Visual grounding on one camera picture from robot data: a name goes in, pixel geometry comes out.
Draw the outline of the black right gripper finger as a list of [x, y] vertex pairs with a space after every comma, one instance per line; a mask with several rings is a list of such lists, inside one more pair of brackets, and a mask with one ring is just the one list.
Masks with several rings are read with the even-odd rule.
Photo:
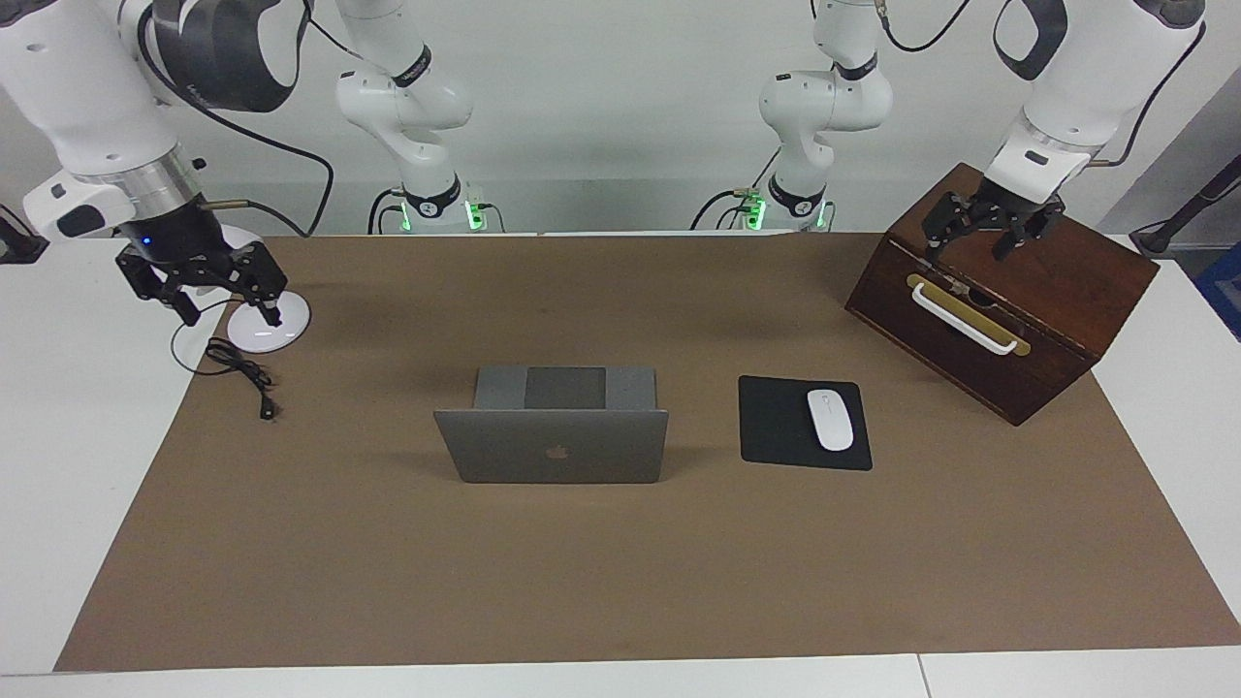
[[288, 279], [266, 243], [244, 243], [230, 253], [230, 289], [261, 313], [267, 325], [279, 327], [278, 302]]
[[172, 310], [182, 324], [199, 324], [199, 306], [182, 291], [181, 270], [175, 265], [151, 265], [141, 257], [119, 257], [118, 268], [139, 301], [159, 301]]

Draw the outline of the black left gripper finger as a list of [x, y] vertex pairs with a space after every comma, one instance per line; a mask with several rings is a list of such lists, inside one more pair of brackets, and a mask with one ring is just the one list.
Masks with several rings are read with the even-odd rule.
[[925, 260], [934, 265], [948, 243], [975, 233], [980, 221], [980, 202], [958, 193], [944, 193], [923, 217]]
[[1004, 261], [1011, 251], [1023, 247], [1028, 241], [1042, 238], [1059, 225], [1060, 220], [1060, 206], [1044, 206], [1033, 212], [1008, 212], [1001, 225], [1001, 237], [993, 243], [993, 258], [998, 262]]

